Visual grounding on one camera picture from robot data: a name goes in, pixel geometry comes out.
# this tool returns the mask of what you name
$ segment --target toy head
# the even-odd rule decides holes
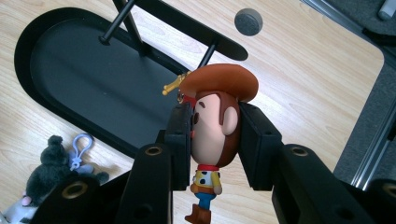
[[[211,64],[191,72],[179,87],[183,94],[197,100],[192,157],[200,164],[228,165],[239,143],[238,101],[254,98],[259,87],[257,78],[236,64]]]
[[[62,146],[62,137],[53,135],[49,138],[49,146],[41,153],[41,163],[45,165],[67,165],[69,155]]]

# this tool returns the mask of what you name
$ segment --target gray carpet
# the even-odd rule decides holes
[[[377,12],[385,0],[303,1],[313,2],[313,5],[317,5],[318,11],[328,16],[329,13],[326,13],[326,10],[323,11],[321,6],[326,5],[322,4],[323,2],[329,4],[332,10],[335,9],[337,13],[341,13],[341,17],[335,15],[336,13],[333,15],[330,13],[329,17],[346,28],[354,30],[353,32],[358,35],[362,35],[360,34],[361,27],[383,35],[396,35],[396,15],[389,21],[381,21],[377,17]],[[357,26],[347,27],[347,22],[343,23],[345,19],[350,19]],[[375,135],[382,131],[381,124],[396,100],[396,48],[382,48],[382,51],[386,56],[384,67],[333,172],[335,176],[347,183],[352,182],[366,152],[374,142]],[[372,177],[372,179],[376,178],[396,179],[396,140],[389,143]]]

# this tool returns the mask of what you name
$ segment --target toy figure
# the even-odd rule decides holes
[[[188,74],[180,93],[195,98],[192,117],[191,155],[199,164],[191,192],[200,200],[185,219],[210,223],[210,202],[222,193],[219,168],[228,165],[238,150],[240,123],[238,102],[253,99],[257,78],[236,64],[211,64]]]

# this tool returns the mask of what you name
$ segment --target black metal bar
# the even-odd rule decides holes
[[[102,36],[99,36],[99,40],[102,42],[102,44],[109,45],[109,40],[114,35],[116,29],[120,27],[121,23],[129,15],[132,7],[134,6],[135,1],[136,0],[130,0],[126,5],[124,5],[124,7],[120,10],[119,15],[117,15],[116,19],[114,19],[114,21],[111,22],[111,25],[107,28],[106,32]]]
[[[241,139],[239,157],[248,183],[255,190],[271,190],[271,164],[283,147],[282,134],[254,105],[240,103]]]
[[[113,3],[120,13],[123,7],[126,5],[126,0],[113,0]],[[149,51],[149,47],[145,42],[142,41],[136,24],[134,23],[134,17],[130,12],[128,13],[123,22],[125,24],[126,30],[132,38],[132,41],[135,43],[136,50],[140,53],[141,56],[146,55],[146,53]]]
[[[213,53],[216,50],[216,47],[218,46],[218,41],[214,39],[212,41],[212,44],[210,44],[209,48],[206,50],[204,57],[202,58],[201,62],[199,63],[198,67],[205,66],[209,63],[210,58],[212,57]]]
[[[115,223],[172,222],[171,153],[163,144],[140,148]]]
[[[190,184],[191,114],[190,104],[175,106],[163,137],[164,143],[172,150],[173,190],[186,190]]]
[[[314,151],[286,145],[274,166],[273,204],[285,223],[375,223]]]

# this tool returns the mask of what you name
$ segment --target metal rod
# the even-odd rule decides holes
[[[363,160],[351,181],[351,185],[356,188],[365,190],[371,178],[373,177],[378,164],[388,148],[388,135],[392,124],[396,120],[396,99],[393,101],[388,114],[382,121],[372,143],[364,155]]]
[[[212,44],[207,49],[207,51],[204,55],[204,58],[199,63],[198,68],[205,66],[209,63],[209,60],[212,57],[213,53],[215,52],[217,46],[218,46],[218,41],[216,39],[214,39]]]
[[[99,40],[102,42],[104,45],[109,45],[109,40],[111,37],[114,35],[114,32],[118,27],[120,27],[120,24],[125,20],[125,18],[128,16],[128,13],[131,11],[132,7],[134,6],[135,0],[130,0],[120,11],[119,15],[114,19],[114,21],[110,24],[110,26],[107,28],[106,32],[104,35],[99,36]]]

